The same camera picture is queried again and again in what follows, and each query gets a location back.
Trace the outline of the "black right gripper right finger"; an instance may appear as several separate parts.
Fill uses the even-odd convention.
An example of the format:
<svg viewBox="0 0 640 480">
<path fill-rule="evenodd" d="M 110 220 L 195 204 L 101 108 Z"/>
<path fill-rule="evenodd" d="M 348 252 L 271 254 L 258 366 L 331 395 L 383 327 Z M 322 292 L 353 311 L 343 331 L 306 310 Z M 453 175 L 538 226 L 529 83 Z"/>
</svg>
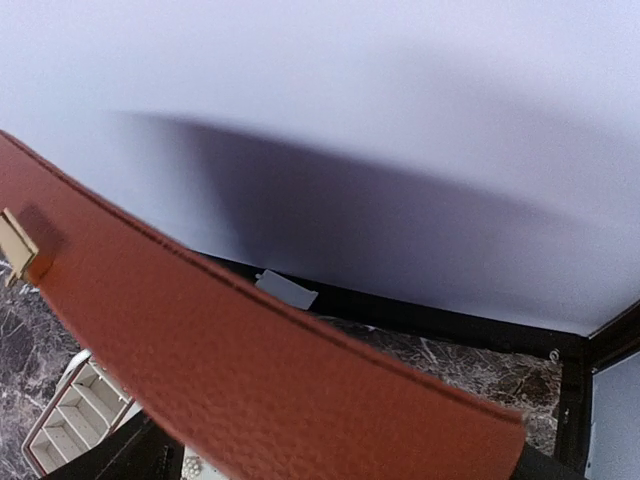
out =
<svg viewBox="0 0 640 480">
<path fill-rule="evenodd" d="M 525 443 L 512 480 L 585 480 L 585 477 Z"/>
</svg>

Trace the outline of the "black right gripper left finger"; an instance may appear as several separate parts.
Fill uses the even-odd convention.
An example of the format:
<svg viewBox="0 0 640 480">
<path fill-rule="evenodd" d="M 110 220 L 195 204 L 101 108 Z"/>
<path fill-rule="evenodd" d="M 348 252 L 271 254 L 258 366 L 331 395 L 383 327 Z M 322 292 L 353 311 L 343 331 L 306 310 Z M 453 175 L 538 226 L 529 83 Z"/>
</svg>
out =
<svg viewBox="0 0 640 480">
<path fill-rule="evenodd" d="M 183 444 L 146 414 L 136 414 L 96 447 L 47 475 L 50 480 L 178 480 Z"/>
</svg>

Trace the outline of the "red wooden jewelry box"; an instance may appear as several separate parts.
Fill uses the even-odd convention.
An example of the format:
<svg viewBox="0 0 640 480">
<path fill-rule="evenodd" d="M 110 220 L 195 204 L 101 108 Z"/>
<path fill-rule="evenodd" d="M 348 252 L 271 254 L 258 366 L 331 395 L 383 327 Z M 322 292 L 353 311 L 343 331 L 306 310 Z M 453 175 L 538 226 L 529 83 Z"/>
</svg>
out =
<svg viewBox="0 0 640 480">
<path fill-rule="evenodd" d="M 525 428 L 349 338 L 1 137 L 1 205 L 77 340 L 234 479 L 507 479 Z"/>
</svg>

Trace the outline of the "beige jewelry tray insert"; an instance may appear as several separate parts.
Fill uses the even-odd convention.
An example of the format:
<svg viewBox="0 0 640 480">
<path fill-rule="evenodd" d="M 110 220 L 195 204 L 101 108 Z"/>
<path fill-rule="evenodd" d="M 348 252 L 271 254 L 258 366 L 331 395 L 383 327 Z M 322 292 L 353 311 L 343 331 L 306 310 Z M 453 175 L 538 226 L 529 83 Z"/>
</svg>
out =
<svg viewBox="0 0 640 480">
<path fill-rule="evenodd" d="M 64 467 L 109 439 L 142 411 L 141 405 L 83 350 L 69 362 L 53 398 L 22 444 L 39 479 Z M 127 467 L 123 479 L 222 479 L 224 476 L 189 447 L 167 445 L 145 472 Z"/>
</svg>

